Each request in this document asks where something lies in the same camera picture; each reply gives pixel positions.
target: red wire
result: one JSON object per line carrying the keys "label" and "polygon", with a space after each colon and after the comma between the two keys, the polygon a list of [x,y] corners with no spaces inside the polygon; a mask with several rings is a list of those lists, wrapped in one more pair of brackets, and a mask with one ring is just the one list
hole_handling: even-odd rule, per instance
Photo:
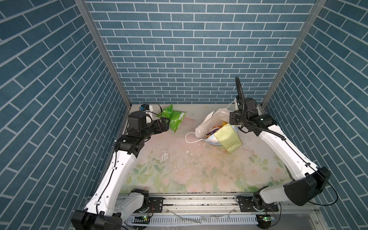
{"label": "red wire", "polygon": [[272,213],[273,213],[273,216],[275,217],[275,219],[276,219],[276,216],[275,216],[275,213],[273,212],[273,210],[272,210],[272,207],[270,207],[270,209],[271,209],[271,211],[272,211]]}
{"label": "red wire", "polygon": [[151,217],[153,217],[153,204],[151,203],[151,205],[152,205],[152,216]]}

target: metal corner post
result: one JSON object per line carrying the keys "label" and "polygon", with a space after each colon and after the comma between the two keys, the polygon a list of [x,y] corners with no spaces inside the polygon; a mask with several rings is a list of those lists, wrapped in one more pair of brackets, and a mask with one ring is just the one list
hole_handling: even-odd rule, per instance
{"label": "metal corner post", "polygon": [[106,49],[106,47],[105,47],[105,45],[102,41],[100,33],[98,32],[96,24],[95,24],[95,22],[92,18],[92,15],[91,15],[91,13],[88,9],[88,6],[87,6],[85,0],[74,0],[74,1],[75,1],[75,4],[78,7],[78,10],[81,12],[82,18],[84,19],[84,22],[86,23],[86,25],[87,25],[87,27],[88,27],[91,35],[92,35],[92,38],[95,41],[95,43],[97,45],[97,48],[99,49],[99,51],[102,55],[102,58],[105,61],[105,64],[106,64],[107,68],[109,69],[110,74],[111,74],[111,76],[112,76],[112,78],[113,78],[113,80],[114,80],[114,82],[115,82],[115,84],[116,84],[123,100],[127,104],[128,110],[129,110],[132,104],[129,100],[129,97],[128,97],[127,93],[125,92],[125,90],[123,88],[123,85],[121,84],[118,73],[116,72],[116,69],[113,65],[113,62],[110,58],[110,55],[107,52],[107,49]]}
{"label": "metal corner post", "polygon": [[270,85],[270,88],[268,89],[266,96],[263,98],[261,105],[262,107],[265,107],[269,100],[271,99],[271,96],[273,92],[276,90],[278,84],[280,83],[282,77],[284,76],[287,68],[291,64],[291,61],[293,60],[294,56],[296,55],[299,47],[303,43],[305,37],[307,36],[309,30],[312,28],[312,25],[314,21],[317,19],[317,16],[319,15],[320,11],[322,10],[323,6],[325,5],[327,0],[316,0],[314,5],[312,6],[311,11],[309,12],[309,15],[306,19],[306,21],[303,23],[303,26],[300,29],[300,32],[295,39],[293,45],[291,46],[290,51],[287,53],[284,62],[281,64],[279,71],[277,72],[274,81]]}

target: white cable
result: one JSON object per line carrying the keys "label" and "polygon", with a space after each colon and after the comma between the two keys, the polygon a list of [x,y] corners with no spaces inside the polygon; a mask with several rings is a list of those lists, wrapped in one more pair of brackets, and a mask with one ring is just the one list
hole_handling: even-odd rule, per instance
{"label": "white cable", "polygon": [[189,134],[189,133],[194,133],[194,134],[195,134],[195,132],[188,132],[188,133],[185,135],[185,141],[186,141],[187,143],[191,144],[191,143],[195,143],[195,142],[198,142],[198,141],[203,140],[203,139],[200,139],[200,140],[197,140],[197,141],[194,141],[194,142],[188,142],[188,141],[187,141],[187,136],[188,136],[188,134]]}
{"label": "white cable", "polygon": [[201,224],[202,223],[202,221],[200,221],[200,220],[193,220],[193,219],[185,218],[185,217],[179,216],[178,214],[176,214],[175,212],[173,212],[171,210],[168,210],[168,211],[171,212],[172,214],[174,214],[175,216],[179,217],[182,220],[188,220],[188,221],[196,222],[198,224]]}
{"label": "white cable", "polygon": [[227,109],[227,108],[229,108],[229,106],[230,106],[234,101],[235,101],[235,100],[233,100],[233,101],[232,101],[232,102],[231,102],[231,103],[226,107],[226,109]]}

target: yellow paper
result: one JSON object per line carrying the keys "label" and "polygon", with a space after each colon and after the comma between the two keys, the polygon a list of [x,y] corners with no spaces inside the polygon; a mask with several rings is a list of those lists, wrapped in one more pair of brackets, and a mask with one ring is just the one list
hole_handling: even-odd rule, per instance
{"label": "yellow paper", "polygon": [[229,153],[232,153],[243,144],[230,124],[224,125],[221,129],[215,132],[214,135]]}

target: table surface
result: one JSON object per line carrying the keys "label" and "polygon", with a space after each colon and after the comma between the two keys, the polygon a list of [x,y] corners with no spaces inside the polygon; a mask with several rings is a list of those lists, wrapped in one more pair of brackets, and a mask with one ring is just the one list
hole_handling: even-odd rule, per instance
{"label": "table surface", "polygon": [[[228,105],[173,105],[176,111],[187,112],[176,133],[171,129],[156,134],[145,143],[135,165],[124,179],[120,194],[133,188],[150,193],[254,192],[266,185],[290,182],[285,165],[275,152],[253,132],[239,132],[243,145],[231,154],[204,141],[189,144],[188,132],[195,132],[212,111]],[[153,104],[153,112],[159,113]],[[131,111],[137,111],[133,105]],[[232,104],[229,110],[234,111]],[[194,134],[189,142],[198,140]]]}

